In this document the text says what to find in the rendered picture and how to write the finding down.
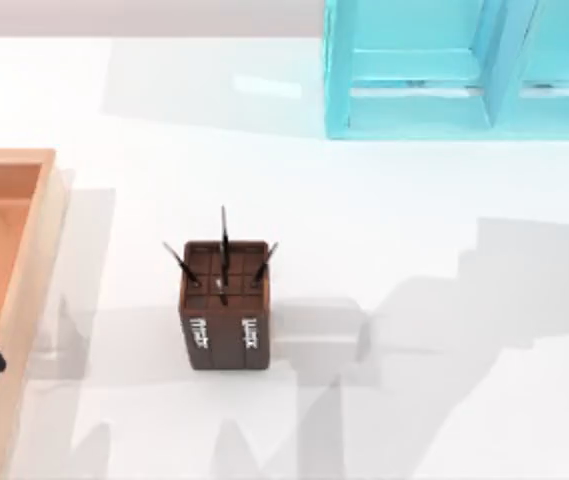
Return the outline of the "black pen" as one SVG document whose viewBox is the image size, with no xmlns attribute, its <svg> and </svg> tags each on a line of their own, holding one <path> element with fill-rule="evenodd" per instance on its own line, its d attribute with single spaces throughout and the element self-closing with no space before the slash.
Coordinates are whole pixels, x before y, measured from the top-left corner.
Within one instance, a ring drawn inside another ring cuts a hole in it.
<svg viewBox="0 0 569 480">
<path fill-rule="evenodd" d="M 190 269 L 187 263 L 179 256 L 179 254 L 165 241 L 162 242 L 163 247 L 169 252 L 169 254 L 175 259 L 178 266 L 180 267 L 182 273 L 186 278 L 195 286 L 200 287 L 201 282 L 197 275 Z"/>
<path fill-rule="evenodd" d="M 256 271 L 255 275 L 254 275 L 253 278 L 252 278 L 252 281 L 251 281 L 251 286 L 252 286 L 252 287 L 256 287 L 256 286 L 262 281 L 262 279 L 263 279 L 263 277 L 264 277 L 264 275 L 265 275 L 265 273 L 266 273 L 266 270 L 267 270 L 267 268 L 268 268 L 268 266 L 269 266 L 270 259 L 271 259 L 271 257 L 274 255 L 274 253 L 275 253 L 275 251 L 277 250 L 278 246 L 279 246 L 279 243 L 278 243 L 278 242 L 275 242 L 275 243 L 270 247 L 270 249 L 268 250 L 265 259 L 263 260 L 263 262 L 261 263 L 260 267 L 258 268 L 258 270 Z"/>
<path fill-rule="evenodd" d="M 220 262 L 221 262 L 221 285 L 220 285 L 220 298 L 224 306 L 228 305 L 228 298 L 226 295 L 226 288 L 228 286 L 228 268 L 230 263 L 229 257 L 229 237 L 227 230 L 226 209 L 221 206 L 221 224 L 222 224 L 222 240 L 220 244 Z"/>
</svg>

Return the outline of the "light blue rack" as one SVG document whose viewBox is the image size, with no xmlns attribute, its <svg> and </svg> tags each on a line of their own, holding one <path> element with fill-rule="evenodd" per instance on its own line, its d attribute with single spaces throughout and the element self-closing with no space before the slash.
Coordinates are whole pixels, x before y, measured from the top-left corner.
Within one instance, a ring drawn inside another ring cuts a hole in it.
<svg viewBox="0 0 569 480">
<path fill-rule="evenodd" d="M 569 140 L 569 0 L 325 0 L 332 139 Z"/>
</svg>

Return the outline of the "brown pen holder box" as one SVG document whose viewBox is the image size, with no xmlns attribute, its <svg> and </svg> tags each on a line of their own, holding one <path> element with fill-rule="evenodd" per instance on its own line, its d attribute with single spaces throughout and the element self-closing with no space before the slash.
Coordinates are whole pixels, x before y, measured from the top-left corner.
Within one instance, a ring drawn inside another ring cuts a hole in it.
<svg viewBox="0 0 569 480">
<path fill-rule="evenodd" d="M 270 280 L 253 280 L 268 256 L 263 240 L 230 242 L 228 285 L 220 287 L 219 241 L 189 241 L 179 315 L 190 365 L 195 370 L 266 370 L 270 366 Z"/>
</svg>

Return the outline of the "shallow salmon-coloured box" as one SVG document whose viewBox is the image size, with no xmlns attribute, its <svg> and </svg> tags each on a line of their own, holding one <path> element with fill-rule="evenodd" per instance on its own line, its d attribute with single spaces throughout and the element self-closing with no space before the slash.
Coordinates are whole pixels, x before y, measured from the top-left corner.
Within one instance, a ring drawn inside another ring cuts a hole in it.
<svg viewBox="0 0 569 480">
<path fill-rule="evenodd" d="M 0 480 L 10 457 L 28 356 L 43 313 L 68 193 L 44 148 L 0 148 Z"/>
</svg>

